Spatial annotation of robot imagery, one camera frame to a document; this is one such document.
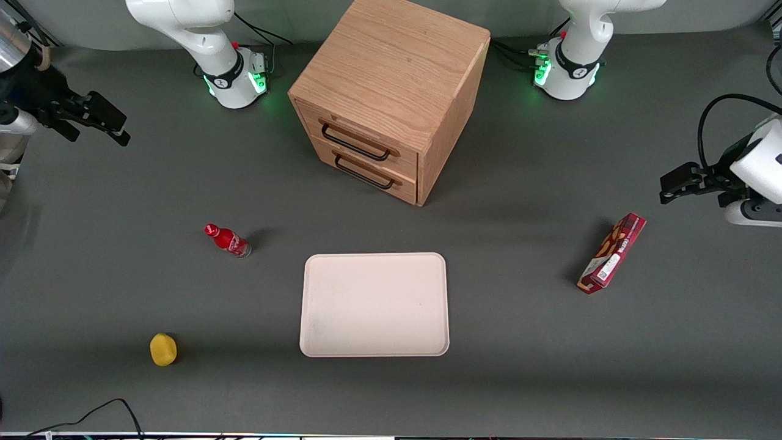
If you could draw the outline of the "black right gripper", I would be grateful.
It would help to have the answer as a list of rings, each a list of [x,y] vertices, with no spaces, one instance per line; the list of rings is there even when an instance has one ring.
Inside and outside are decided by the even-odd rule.
[[[75,120],[81,125],[108,134],[121,147],[128,145],[131,139],[130,134],[125,131],[128,118],[96,91],[90,91],[87,95],[73,100],[75,114],[56,112],[62,102],[72,100],[74,95],[66,77],[56,67],[40,72],[32,61],[24,60],[16,67],[1,73],[3,108],[14,106],[28,112],[42,125],[51,126],[70,142],[75,142],[80,136],[80,131],[70,123]]]

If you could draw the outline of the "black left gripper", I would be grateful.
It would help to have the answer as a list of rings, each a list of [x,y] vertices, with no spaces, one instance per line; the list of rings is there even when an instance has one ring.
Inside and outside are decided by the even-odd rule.
[[[720,208],[726,208],[734,202],[753,200],[759,202],[759,193],[750,189],[731,170],[741,156],[748,151],[752,135],[747,134],[728,147],[721,158],[709,170],[712,172],[712,183],[704,183],[707,173],[696,162],[689,161],[671,170],[660,178],[660,204],[665,205],[676,199],[687,196],[700,196],[707,193],[720,192],[717,197]]]

